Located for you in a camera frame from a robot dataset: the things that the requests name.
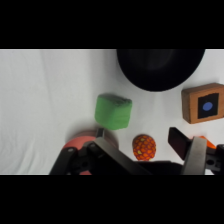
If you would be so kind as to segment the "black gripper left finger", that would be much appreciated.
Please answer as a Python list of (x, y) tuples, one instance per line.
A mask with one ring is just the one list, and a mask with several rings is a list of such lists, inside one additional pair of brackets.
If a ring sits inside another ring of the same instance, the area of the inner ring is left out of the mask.
[(132, 161), (111, 145), (99, 128), (96, 138), (87, 141), (78, 150), (74, 145), (59, 153), (50, 175), (79, 175), (88, 171), (92, 175), (150, 175), (150, 172)]

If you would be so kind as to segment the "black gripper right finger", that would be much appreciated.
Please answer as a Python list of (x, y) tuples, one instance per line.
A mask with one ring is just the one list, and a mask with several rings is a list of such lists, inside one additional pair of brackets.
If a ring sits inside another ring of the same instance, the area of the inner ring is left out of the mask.
[(168, 143), (184, 161), (183, 175), (203, 175), (206, 169), (214, 175), (224, 175), (224, 144), (208, 147), (206, 139), (189, 139), (175, 127), (169, 129)]

